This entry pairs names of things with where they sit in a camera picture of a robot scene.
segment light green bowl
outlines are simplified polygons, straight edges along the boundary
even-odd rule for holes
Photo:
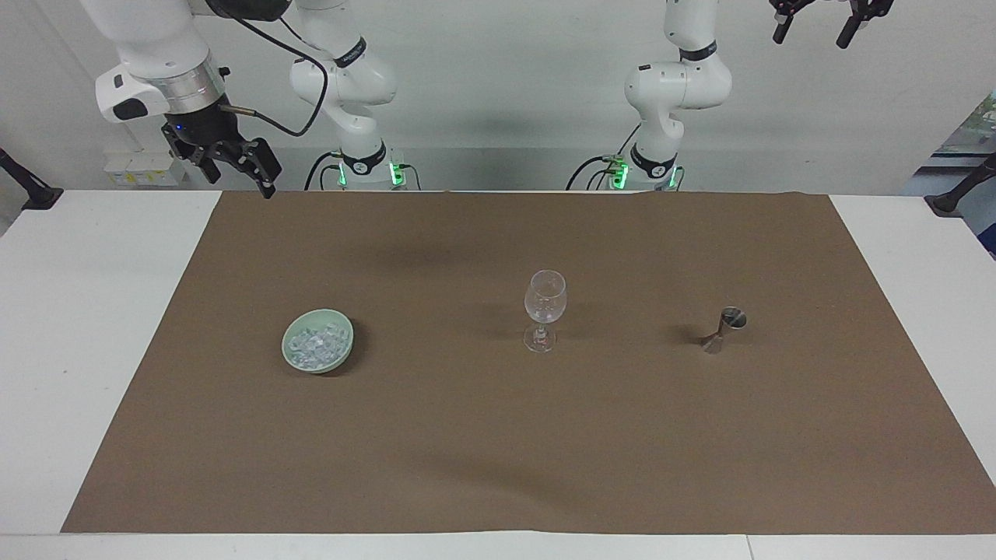
[[[294,364],[291,364],[290,352],[287,345],[290,344],[291,339],[301,334],[305,329],[312,329],[315,331],[322,331],[329,325],[336,325],[342,327],[347,331],[347,341],[346,341],[346,351],[337,360],[317,370],[307,370],[304,368],[299,368]],[[334,309],[316,309],[315,311],[309,311],[301,317],[298,317],[291,323],[291,326],[287,328],[287,332],[284,333],[284,341],[281,344],[284,360],[291,365],[295,370],[305,372],[308,374],[320,375],[326,374],[335,368],[341,366],[346,358],[350,356],[350,352],[353,350],[353,323],[350,319],[343,315],[342,313]]]

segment table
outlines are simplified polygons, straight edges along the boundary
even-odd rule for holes
[[[70,191],[0,238],[0,556],[996,556],[996,535],[56,535],[218,196]],[[996,263],[964,223],[919,198],[833,203],[993,477]]]

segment wine glass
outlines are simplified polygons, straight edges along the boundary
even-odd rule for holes
[[[556,270],[541,270],[533,275],[526,291],[526,312],[536,321],[526,329],[523,342],[533,352],[550,352],[557,342],[551,325],[567,308],[567,280]]]

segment brown mat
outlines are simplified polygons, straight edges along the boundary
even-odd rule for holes
[[[280,355],[321,307],[339,377]],[[63,527],[497,529],[994,533],[996,488],[824,196],[226,192]]]

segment metal double jigger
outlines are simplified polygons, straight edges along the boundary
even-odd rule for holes
[[[723,350],[723,337],[732,331],[739,331],[747,326],[747,314],[736,307],[723,309],[719,316],[719,330],[702,339],[702,350],[709,354],[719,354]]]

